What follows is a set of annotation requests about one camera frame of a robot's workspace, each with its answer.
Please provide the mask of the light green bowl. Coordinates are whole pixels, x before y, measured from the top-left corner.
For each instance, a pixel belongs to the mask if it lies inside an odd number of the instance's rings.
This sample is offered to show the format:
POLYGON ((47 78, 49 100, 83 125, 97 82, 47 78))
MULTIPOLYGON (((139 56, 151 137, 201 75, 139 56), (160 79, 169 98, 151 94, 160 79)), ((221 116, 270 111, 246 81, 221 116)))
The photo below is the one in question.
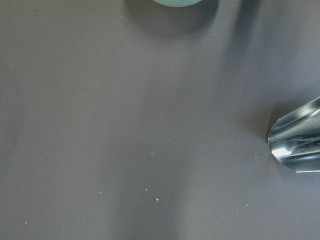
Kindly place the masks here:
POLYGON ((188 7, 201 2, 202 0, 153 0, 154 2, 166 7, 188 7))

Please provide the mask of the metal scoop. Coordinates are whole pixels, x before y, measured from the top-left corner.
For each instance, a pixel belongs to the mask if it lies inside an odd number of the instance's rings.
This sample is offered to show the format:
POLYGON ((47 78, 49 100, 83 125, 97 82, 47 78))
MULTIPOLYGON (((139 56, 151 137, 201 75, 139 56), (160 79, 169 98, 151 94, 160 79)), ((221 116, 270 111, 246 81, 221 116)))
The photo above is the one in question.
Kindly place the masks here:
POLYGON ((279 118, 270 128, 267 143, 282 165, 297 173, 320 171, 320 99, 279 118))

